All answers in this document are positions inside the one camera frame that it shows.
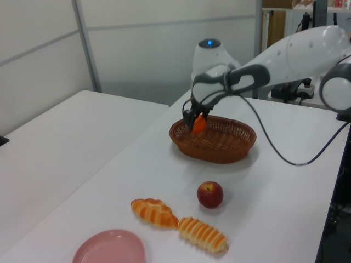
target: white wall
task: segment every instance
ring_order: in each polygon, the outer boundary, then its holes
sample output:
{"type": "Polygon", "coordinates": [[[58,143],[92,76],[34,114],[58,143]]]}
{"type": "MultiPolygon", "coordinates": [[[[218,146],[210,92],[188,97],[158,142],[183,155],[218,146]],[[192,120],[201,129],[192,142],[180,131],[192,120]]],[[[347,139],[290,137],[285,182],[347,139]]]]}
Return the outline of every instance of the white wall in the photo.
{"type": "Polygon", "coordinates": [[[102,92],[173,104],[190,85],[193,52],[223,42],[254,57],[256,0],[78,0],[102,92]]]}
{"type": "Polygon", "coordinates": [[[0,36],[0,135],[93,89],[71,0],[1,0],[0,36]]]}

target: shelf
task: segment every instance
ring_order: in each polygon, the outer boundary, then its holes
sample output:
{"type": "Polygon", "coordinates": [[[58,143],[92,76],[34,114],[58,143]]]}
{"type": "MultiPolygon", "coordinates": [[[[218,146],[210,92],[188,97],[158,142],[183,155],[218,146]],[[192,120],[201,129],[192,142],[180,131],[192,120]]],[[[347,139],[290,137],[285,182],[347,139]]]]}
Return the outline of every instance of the shelf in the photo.
{"type": "MultiPolygon", "coordinates": [[[[269,8],[269,7],[264,7],[262,8],[263,11],[297,11],[297,12],[312,12],[313,11],[313,5],[297,5],[293,9],[289,8],[269,8]]],[[[341,7],[328,7],[327,10],[328,13],[349,13],[351,14],[351,9],[346,9],[346,8],[341,8],[341,7]]]]}

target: metal pole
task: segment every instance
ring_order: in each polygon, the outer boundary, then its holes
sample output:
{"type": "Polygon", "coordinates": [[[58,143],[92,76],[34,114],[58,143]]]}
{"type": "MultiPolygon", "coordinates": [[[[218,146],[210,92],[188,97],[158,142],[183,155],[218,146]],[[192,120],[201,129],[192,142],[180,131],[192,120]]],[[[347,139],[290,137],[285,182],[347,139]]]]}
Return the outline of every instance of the metal pole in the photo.
{"type": "Polygon", "coordinates": [[[327,11],[328,11],[327,0],[315,0],[313,2],[313,23],[312,23],[313,27],[327,25],[327,11]]]}

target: croissant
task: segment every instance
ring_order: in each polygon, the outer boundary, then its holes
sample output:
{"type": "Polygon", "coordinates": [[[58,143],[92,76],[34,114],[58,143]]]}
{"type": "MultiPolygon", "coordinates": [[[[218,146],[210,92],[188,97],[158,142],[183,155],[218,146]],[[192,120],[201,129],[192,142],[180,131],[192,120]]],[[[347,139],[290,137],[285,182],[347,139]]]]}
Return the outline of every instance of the croissant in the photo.
{"type": "Polygon", "coordinates": [[[132,201],[131,206],[134,212],[146,222],[159,227],[178,229],[178,218],[161,200],[136,199],[132,201]]]}
{"type": "Polygon", "coordinates": [[[192,244],[211,253],[228,250],[227,238],[217,229],[192,217],[182,218],[178,224],[179,234],[192,244]]]}

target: white table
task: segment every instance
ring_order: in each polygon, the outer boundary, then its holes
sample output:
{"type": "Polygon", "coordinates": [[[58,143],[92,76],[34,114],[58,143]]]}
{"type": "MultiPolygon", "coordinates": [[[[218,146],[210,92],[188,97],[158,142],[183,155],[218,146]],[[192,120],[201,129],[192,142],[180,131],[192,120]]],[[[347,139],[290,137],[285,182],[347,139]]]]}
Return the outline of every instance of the white table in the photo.
{"type": "Polygon", "coordinates": [[[0,255],[167,109],[83,91],[8,134],[0,147],[0,255]]]}
{"type": "MultiPolygon", "coordinates": [[[[169,138],[188,97],[179,99],[0,262],[71,262],[87,238],[112,228],[130,230],[142,239],[146,263],[314,262],[349,127],[314,163],[293,167],[270,147],[248,106],[240,98],[226,98],[212,114],[247,123],[257,141],[245,159],[212,164],[184,156],[169,138]],[[223,204],[213,210],[199,205],[196,197],[198,186],[207,180],[224,188],[223,204]],[[175,230],[144,224],[130,203],[149,197],[163,200],[178,218],[193,216],[221,230],[229,238],[229,251],[212,256],[175,230]]],[[[343,124],[331,111],[250,101],[273,143],[293,162],[314,157],[343,124]]]]}
{"type": "MultiPolygon", "coordinates": [[[[320,95],[319,95],[319,86],[320,86],[320,82],[321,82],[321,78],[320,76],[316,76],[316,77],[310,77],[311,79],[311,84],[314,85],[315,89],[314,89],[314,95],[312,99],[305,99],[301,102],[301,106],[306,106],[306,107],[313,107],[313,108],[322,108],[322,109],[327,109],[327,107],[324,105],[324,103],[322,102],[320,95]]],[[[300,102],[301,98],[297,98],[296,100],[289,100],[287,103],[288,104],[295,104],[298,105],[300,102]]],[[[271,92],[269,92],[269,94],[267,95],[267,100],[269,101],[276,101],[276,102],[283,102],[283,100],[281,99],[277,99],[277,98],[272,98],[271,96],[271,92]]]]}

